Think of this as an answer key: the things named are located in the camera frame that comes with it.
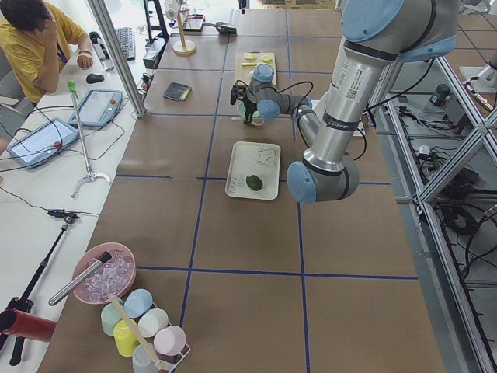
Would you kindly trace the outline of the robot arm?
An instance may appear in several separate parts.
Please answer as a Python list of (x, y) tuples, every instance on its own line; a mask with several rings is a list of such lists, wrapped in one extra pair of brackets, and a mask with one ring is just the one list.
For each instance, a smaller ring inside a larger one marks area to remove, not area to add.
[(290, 164), (287, 185), (293, 198), (311, 204), (341, 200), (359, 183), (347, 152), (384, 68), (394, 62), (423, 61), (451, 52), (457, 39), (458, 1), (349, 1), (342, 12), (342, 38), (329, 90), (316, 106), (272, 84), (274, 70), (258, 65), (249, 84), (235, 84), (231, 101), (264, 121), (288, 114), (308, 147)]

